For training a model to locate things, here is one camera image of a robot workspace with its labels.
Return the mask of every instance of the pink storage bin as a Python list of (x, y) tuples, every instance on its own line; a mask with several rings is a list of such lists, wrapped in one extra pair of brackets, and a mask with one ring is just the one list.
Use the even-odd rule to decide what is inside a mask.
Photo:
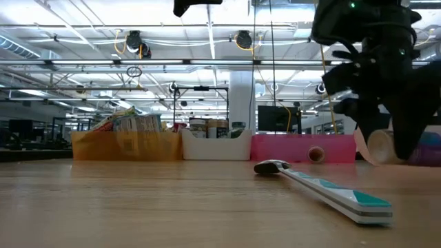
[(290, 163), (310, 163), (308, 152), (318, 146), (325, 151), (325, 163), (355, 163), (353, 135), (258, 134), (252, 138), (251, 160), (280, 159)]

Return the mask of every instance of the black cable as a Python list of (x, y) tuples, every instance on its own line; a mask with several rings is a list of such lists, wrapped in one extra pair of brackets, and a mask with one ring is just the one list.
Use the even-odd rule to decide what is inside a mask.
[(273, 95), (274, 95), (274, 107), (276, 106), (276, 55), (274, 54), (274, 29), (273, 29), (273, 13), (271, 8), (271, 0), (269, 0), (269, 16), (271, 17), (271, 43), (273, 48)]
[(256, 13), (257, 13), (257, 0), (254, 0), (254, 30), (253, 30), (253, 50), (252, 50), (252, 55), (253, 55), (253, 66), (252, 66), (252, 79), (251, 79), (251, 95), (249, 96), (249, 114), (248, 114), (248, 129), (251, 129), (251, 115), (253, 114), (253, 116), (256, 115), (255, 113), (255, 109), (256, 109), (256, 103), (254, 103), (254, 107), (251, 109), (252, 103), (253, 103), (253, 95), (254, 94), (254, 48), (256, 47)]

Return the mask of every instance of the desk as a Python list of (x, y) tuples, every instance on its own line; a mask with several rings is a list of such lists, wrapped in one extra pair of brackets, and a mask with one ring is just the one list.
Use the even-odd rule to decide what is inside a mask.
[(0, 164), (0, 247), (439, 247), (441, 169), (297, 165), (390, 201), (363, 227), (250, 162)]

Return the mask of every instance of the ceiling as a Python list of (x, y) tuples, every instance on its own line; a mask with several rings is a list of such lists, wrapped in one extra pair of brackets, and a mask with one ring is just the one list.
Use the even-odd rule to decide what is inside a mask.
[[(262, 60), (320, 60), (320, 46), (308, 42), (311, 25), (314, 19), (314, 6), (309, 4), (291, 5), (289, 9), (275, 5), (272, 11), (273, 28), (269, 11), (259, 11), (254, 18), (253, 9), (245, 0), (224, 0), (219, 6), (192, 6), (182, 18), (173, 15), (172, 0), (49, 0), (50, 10), (45, 9), (44, 0), (3, 0), (0, 8), (0, 35), (7, 35), (27, 48), (36, 51), (50, 50), (62, 59), (137, 59), (136, 55), (123, 50), (124, 36), (130, 30), (140, 30), (141, 36), (152, 51), (152, 59), (253, 59), (251, 51), (241, 50), (234, 42), (239, 30), (248, 30), (260, 39), (255, 49), (255, 59)], [(426, 49), (438, 42), (441, 33), (439, 9), (417, 10), (422, 20), (413, 27), (418, 33), (418, 46)], [(73, 26), (75, 31), (65, 25)], [(341, 45), (324, 47), (324, 59), (335, 60), (331, 53), (334, 50), (345, 50)], [(7, 50), (0, 49), (2, 59), (23, 59)], [(28, 66), (10, 66), (10, 69), (24, 73), (40, 83), (50, 82), (49, 73), (29, 71)], [(96, 66), (103, 71), (112, 70), (109, 66)], [(153, 93), (148, 97), (167, 98), (171, 82), (179, 86), (218, 85), (228, 86), (229, 67), (196, 68), (192, 72), (181, 73), (154, 72), (161, 66), (144, 66), (145, 73), (132, 86), (138, 83)], [(278, 84), (276, 96), (280, 99), (321, 99), (315, 93), (315, 87), (321, 82), (322, 71), (316, 68), (276, 68), (273, 78), (271, 68), (257, 68), (254, 72), (257, 83)], [(252, 67), (241, 69), (252, 70)], [(125, 73), (91, 74), (54, 74), (52, 82), (58, 87), (86, 85), (88, 87), (121, 87), (122, 81), (129, 82)], [(65, 92), (71, 97), (84, 97), (75, 92)], [(112, 95), (119, 98), (143, 97), (144, 92), (127, 92), (114, 90)], [(218, 97), (219, 102), (189, 103), (187, 109), (209, 108), (225, 109), (216, 92), (188, 92), (188, 98)], [(270, 99), (266, 93), (262, 99)], [(152, 102), (133, 102), (140, 110), (164, 109), (164, 104)]]

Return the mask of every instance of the orange storage bin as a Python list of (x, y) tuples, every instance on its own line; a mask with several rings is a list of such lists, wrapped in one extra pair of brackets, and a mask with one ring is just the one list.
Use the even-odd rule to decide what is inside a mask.
[(176, 133), (73, 132), (77, 161), (178, 161), (182, 138)]

